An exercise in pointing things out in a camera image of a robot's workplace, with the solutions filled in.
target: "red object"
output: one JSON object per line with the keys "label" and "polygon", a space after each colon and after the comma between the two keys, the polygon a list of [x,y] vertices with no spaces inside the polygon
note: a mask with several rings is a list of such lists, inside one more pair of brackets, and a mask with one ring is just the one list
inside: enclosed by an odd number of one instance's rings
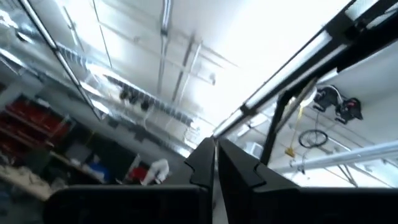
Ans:
{"label": "red object", "polygon": [[145,176],[147,175],[148,170],[142,168],[142,167],[136,167],[129,173],[129,178],[130,179],[139,179],[139,180],[144,180]]}

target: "fluorescent light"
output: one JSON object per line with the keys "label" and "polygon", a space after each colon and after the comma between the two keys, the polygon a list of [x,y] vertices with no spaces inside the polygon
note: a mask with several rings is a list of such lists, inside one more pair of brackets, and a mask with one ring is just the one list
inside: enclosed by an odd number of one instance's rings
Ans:
{"label": "fluorescent light", "polygon": [[259,126],[260,124],[262,124],[262,123],[268,121],[268,119],[269,119],[269,118],[268,118],[266,115],[259,113],[259,114],[257,114],[255,117],[253,117],[253,118],[250,120],[250,126],[251,126],[252,128],[253,128],[253,127],[256,127],[256,126]]}
{"label": "fluorescent light", "polygon": [[193,128],[195,130],[199,128],[199,124],[196,121],[192,121],[190,126],[191,126],[191,128]]}
{"label": "fluorescent light", "polygon": [[18,28],[18,25],[10,18],[10,15],[1,9],[0,9],[0,18],[1,18],[0,23],[6,25],[8,27],[11,26],[16,29]]}
{"label": "fluorescent light", "polygon": [[313,99],[315,98],[316,95],[317,95],[317,88],[315,87],[315,88],[312,90],[311,95],[310,95],[307,99],[304,99],[303,101],[301,101],[300,106],[301,106],[301,107],[306,107],[306,106],[308,106],[310,103],[312,103],[312,101],[313,101]]}
{"label": "fluorescent light", "polygon": [[327,82],[332,78],[335,78],[336,76],[338,76],[337,68],[333,69],[332,71],[326,73],[326,75],[322,76],[322,78],[319,79],[318,84]]}
{"label": "fluorescent light", "polygon": [[188,150],[186,150],[186,149],[183,149],[183,148],[180,148],[177,152],[178,152],[181,156],[183,156],[184,158],[188,158],[188,156],[191,154],[190,151],[188,151]]}
{"label": "fluorescent light", "polygon": [[86,64],[86,68],[93,74],[95,75],[109,75],[112,73],[108,69],[101,67],[99,65],[93,64],[93,63],[88,63]]}
{"label": "fluorescent light", "polygon": [[21,60],[19,60],[16,56],[11,54],[7,50],[0,49],[0,54],[2,54],[3,56],[7,57],[9,60],[12,60],[13,62],[17,63],[18,65],[26,66]]}
{"label": "fluorescent light", "polygon": [[250,130],[249,126],[247,125],[243,125],[241,127],[241,130],[236,134],[236,137],[240,138],[241,136],[243,136],[244,134],[246,134],[248,131]]}
{"label": "fluorescent light", "polygon": [[102,103],[96,101],[96,100],[91,100],[92,104],[95,106],[95,108],[99,109],[100,111],[110,114],[110,110]]}
{"label": "fluorescent light", "polygon": [[97,96],[103,96],[98,90],[94,89],[92,86],[90,86],[87,83],[80,83],[81,87],[83,87],[83,89],[89,91],[92,94],[95,94]]}

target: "cable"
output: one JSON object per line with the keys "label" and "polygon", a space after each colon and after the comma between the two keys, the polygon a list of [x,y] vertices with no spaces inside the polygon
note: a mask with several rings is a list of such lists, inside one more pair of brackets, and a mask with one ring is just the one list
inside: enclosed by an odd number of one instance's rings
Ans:
{"label": "cable", "polygon": [[325,87],[329,87],[329,88],[332,88],[333,90],[335,90],[340,103],[344,102],[344,99],[341,96],[340,91],[338,91],[338,89],[336,87],[334,87],[333,85],[325,85]]}
{"label": "cable", "polygon": [[[328,137],[326,132],[318,129],[318,117],[319,117],[319,113],[317,114],[317,119],[315,121],[315,128],[314,129],[306,130],[306,131],[302,132],[298,136],[298,143],[302,147],[304,147],[306,149],[312,149],[314,147],[323,146],[324,144],[326,144],[326,142],[329,139],[329,137]],[[312,134],[315,134],[315,141],[314,142],[310,142],[310,136]],[[319,136],[324,136],[324,139],[321,142],[318,142],[318,137]],[[307,139],[305,140],[307,142],[307,144],[304,143],[304,137],[307,137]]]}

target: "ceiling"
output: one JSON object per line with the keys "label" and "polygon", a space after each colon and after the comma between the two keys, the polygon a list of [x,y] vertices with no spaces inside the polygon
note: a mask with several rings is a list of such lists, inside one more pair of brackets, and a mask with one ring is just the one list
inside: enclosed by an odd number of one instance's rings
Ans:
{"label": "ceiling", "polygon": [[[31,2],[53,39],[107,65],[126,83],[192,114],[205,136],[347,3],[172,1],[169,44],[159,79],[163,1],[96,0],[95,8],[89,0]],[[60,6],[74,22],[75,40]],[[192,48],[183,65],[191,38]],[[177,86],[181,69],[185,72]],[[147,120],[180,129],[178,121],[154,114],[156,118]]]}

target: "black panel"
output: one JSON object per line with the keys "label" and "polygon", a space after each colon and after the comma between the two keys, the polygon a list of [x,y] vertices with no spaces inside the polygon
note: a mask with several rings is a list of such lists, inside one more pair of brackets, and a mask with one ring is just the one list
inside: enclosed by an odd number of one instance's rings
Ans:
{"label": "black panel", "polygon": [[388,223],[397,189],[301,188],[221,140],[219,173],[229,224]]}
{"label": "black panel", "polygon": [[95,154],[101,158],[101,164],[109,169],[111,174],[123,180],[136,155],[114,141],[97,141],[98,147],[93,148]]}

